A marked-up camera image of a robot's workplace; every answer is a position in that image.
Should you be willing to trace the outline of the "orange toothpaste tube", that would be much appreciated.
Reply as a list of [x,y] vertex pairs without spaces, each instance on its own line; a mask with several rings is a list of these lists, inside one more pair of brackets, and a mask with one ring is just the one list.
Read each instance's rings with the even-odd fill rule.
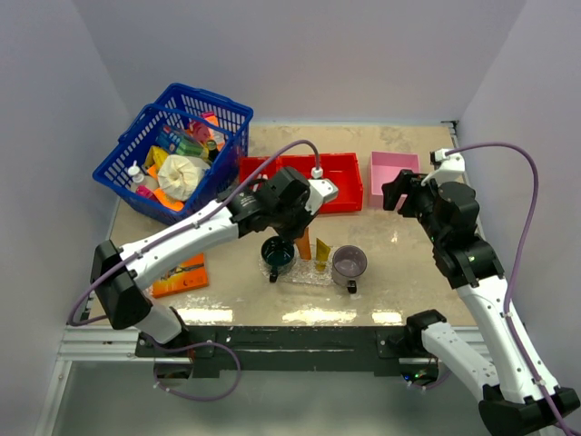
[[310,249],[310,235],[309,228],[306,228],[303,235],[295,240],[299,256],[303,261],[310,261],[312,259]]

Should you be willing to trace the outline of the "dark green mug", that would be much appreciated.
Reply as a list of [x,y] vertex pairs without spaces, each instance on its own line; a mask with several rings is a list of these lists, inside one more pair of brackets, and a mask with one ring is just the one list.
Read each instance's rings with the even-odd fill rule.
[[280,236],[272,236],[263,243],[261,258],[268,270],[269,282],[275,283],[280,276],[288,273],[294,266],[294,244]]

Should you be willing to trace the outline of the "yellow toothpaste tube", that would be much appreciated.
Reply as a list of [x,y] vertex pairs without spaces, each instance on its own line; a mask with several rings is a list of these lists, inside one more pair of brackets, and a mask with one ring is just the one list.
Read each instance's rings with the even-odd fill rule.
[[315,256],[315,269],[317,272],[322,273],[326,270],[329,257],[330,247],[321,239],[317,238]]

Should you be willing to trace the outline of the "clear textured acrylic holder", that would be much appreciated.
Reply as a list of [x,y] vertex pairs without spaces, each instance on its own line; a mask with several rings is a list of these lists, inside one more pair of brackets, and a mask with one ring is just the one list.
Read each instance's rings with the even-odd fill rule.
[[322,287],[334,284],[331,278],[330,261],[327,262],[327,268],[324,272],[317,272],[315,269],[315,259],[303,261],[301,258],[297,258],[290,270],[284,273],[280,279],[284,282],[309,286]]

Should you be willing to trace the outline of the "grey-purple mug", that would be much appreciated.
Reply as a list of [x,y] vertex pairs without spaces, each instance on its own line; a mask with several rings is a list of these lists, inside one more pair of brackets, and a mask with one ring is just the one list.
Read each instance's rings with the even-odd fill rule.
[[359,247],[343,245],[332,256],[331,279],[346,288],[349,294],[355,294],[358,291],[357,280],[367,267],[367,256]]

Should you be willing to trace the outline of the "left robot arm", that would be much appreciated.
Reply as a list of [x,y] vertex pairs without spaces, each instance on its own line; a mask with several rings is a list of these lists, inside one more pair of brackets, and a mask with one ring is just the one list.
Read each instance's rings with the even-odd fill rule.
[[92,284],[115,330],[136,327],[168,356],[182,354],[188,334],[178,314],[152,301],[147,289],[173,267],[208,249],[272,228],[286,241],[300,238],[336,193],[323,179],[306,179],[291,167],[257,188],[239,185],[198,213],[123,248],[112,242],[94,252]]

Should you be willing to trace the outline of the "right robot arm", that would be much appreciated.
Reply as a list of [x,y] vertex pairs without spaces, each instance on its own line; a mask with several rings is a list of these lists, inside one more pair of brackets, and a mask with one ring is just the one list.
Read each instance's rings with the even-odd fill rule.
[[506,301],[503,267],[476,231],[475,191],[402,170],[382,192],[384,210],[415,218],[424,229],[438,270],[476,321],[490,357],[460,340],[436,310],[409,316],[396,346],[417,357],[431,354],[454,373],[477,400],[492,435],[527,435],[579,409],[576,391],[561,386],[539,359],[513,303]]

